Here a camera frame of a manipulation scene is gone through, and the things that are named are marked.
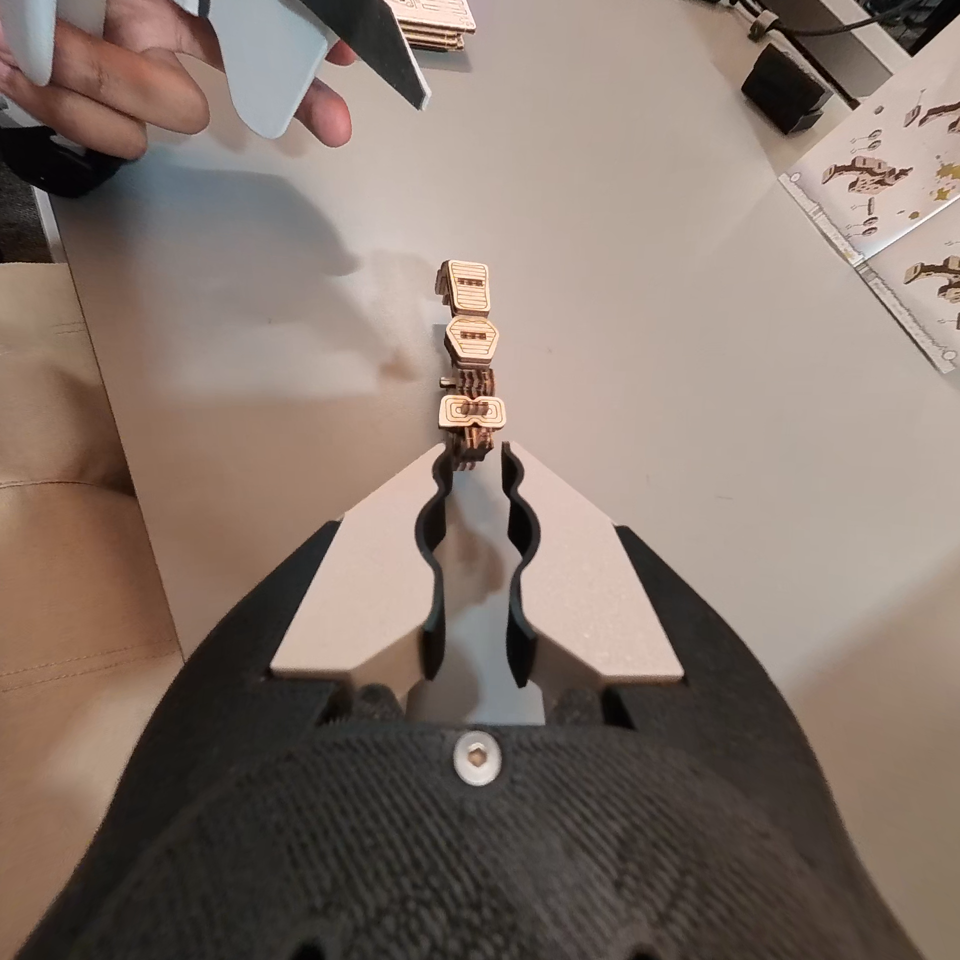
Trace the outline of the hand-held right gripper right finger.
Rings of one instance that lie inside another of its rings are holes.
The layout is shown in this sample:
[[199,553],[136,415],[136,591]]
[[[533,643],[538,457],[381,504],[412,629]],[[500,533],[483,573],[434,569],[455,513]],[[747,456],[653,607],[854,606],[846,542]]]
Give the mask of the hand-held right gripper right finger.
[[519,688],[606,690],[685,676],[620,530],[518,443],[501,446],[509,500],[507,661]]

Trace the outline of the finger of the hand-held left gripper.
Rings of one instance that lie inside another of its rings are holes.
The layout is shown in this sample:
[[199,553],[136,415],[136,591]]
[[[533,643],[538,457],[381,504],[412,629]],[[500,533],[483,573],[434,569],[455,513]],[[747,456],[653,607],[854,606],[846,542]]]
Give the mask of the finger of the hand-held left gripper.
[[302,1],[306,9],[418,111],[431,90],[399,20],[385,1]]
[[281,137],[330,52],[330,30],[301,1],[210,1],[207,19],[237,114],[258,137]]

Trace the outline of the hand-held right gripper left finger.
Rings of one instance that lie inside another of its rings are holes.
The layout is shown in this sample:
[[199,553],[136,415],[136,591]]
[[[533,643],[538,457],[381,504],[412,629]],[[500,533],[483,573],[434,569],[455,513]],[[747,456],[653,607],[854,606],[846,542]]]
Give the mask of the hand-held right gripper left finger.
[[347,687],[434,680],[446,651],[450,450],[438,443],[348,510],[270,663]]

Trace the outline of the wooden puzzle model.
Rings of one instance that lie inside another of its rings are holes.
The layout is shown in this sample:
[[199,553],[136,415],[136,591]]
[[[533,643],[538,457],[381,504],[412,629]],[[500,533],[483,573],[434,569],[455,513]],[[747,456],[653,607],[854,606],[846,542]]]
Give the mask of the wooden puzzle model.
[[436,274],[435,293],[451,315],[442,339],[450,374],[439,380],[438,428],[448,435],[452,469],[472,471],[492,452],[507,419],[494,371],[499,332],[490,320],[489,268],[445,260]]

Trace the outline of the grey desk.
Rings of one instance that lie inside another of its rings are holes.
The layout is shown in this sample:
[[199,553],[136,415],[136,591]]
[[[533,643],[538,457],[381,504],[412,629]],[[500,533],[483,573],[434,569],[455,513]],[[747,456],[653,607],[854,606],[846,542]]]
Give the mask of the grey desk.
[[693,2],[471,2],[417,112],[330,150],[211,123],[55,219],[184,654],[438,441],[447,258],[485,262],[517,442],[639,534],[797,714],[883,896],[958,958],[958,382],[777,178],[758,56]]

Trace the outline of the person's left hand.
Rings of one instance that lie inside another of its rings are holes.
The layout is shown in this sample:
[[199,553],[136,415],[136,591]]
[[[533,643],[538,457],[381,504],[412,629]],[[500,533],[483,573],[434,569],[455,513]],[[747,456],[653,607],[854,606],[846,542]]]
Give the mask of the person's left hand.
[[52,75],[26,76],[6,36],[1,91],[57,134],[125,161],[148,149],[148,127],[192,136],[210,125],[205,92],[179,55],[223,71],[210,21],[176,2],[111,1],[101,37],[66,22],[55,28]]

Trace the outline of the stack of wooden puzzle sheets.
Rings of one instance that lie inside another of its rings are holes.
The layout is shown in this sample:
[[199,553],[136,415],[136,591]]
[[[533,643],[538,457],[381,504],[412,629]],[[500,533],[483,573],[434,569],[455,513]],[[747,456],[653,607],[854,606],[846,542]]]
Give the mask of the stack of wooden puzzle sheets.
[[466,36],[476,31],[467,1],[388,1],[411,47],[433,52],[464,50]]

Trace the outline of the beige leather seat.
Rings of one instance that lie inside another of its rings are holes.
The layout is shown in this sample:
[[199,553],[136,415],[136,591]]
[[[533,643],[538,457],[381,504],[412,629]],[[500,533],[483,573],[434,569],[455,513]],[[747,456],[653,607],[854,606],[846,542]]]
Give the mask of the beige leather seat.
[[181,669],[69,268],[1,268],[1,953],[101,824]]

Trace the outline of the black foam block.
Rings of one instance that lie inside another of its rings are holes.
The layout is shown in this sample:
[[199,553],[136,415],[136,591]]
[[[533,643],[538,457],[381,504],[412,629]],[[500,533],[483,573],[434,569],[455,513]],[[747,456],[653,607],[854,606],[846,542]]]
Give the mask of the black foam block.
[[787,137],[811,129],[834,96],[822,78],[774,45],[763,47],[740,90]]

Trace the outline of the printed instruction sheet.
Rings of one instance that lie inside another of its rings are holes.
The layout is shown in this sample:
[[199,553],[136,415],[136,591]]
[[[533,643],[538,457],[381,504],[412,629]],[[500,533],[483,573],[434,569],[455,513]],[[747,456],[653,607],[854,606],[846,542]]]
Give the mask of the printed instruction sheet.
[[959,363],[959,54],[925,48],[780,178],[943,374]]

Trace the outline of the white stand base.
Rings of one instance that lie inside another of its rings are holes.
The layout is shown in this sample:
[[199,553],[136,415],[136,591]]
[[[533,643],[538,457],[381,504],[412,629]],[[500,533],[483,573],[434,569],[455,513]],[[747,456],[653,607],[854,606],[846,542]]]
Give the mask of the white stand base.
[[[789,30],[827,30],[868,18],[855,1],[769,1]],[[828,36],[800,36],[792,44],[846,101],[874,94],[907,65],[910,55],[881,24]]]

